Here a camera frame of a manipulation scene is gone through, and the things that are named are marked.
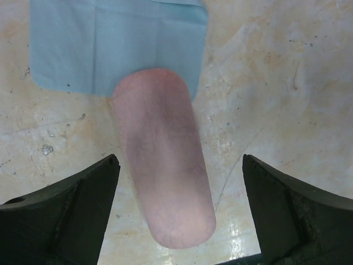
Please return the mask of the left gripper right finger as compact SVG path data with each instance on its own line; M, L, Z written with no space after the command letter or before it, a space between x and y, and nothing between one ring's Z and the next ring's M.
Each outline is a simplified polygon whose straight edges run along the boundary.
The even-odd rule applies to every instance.
M265 264L352 264L352 199L252 155L242 171Z

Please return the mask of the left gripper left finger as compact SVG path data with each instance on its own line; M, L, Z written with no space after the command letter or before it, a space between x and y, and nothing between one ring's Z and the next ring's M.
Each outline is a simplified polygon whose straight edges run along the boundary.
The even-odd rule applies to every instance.
M111 154L1 205L1 264L97 264L119 179Z

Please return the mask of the pink glasses case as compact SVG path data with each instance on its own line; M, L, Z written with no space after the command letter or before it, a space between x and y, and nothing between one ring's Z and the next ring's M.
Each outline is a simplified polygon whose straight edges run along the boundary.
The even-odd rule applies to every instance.
M210 184L188 88L175 72L153 68L114 91L121 148L152 237L190 248L216 228Z

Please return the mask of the light blue cloth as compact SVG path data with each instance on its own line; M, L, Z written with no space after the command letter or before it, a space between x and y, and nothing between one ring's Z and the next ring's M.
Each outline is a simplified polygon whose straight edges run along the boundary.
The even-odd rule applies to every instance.
M124 77L167 68L195 97L207 24L202 1L30 1L30 73L41 88L109 97Z

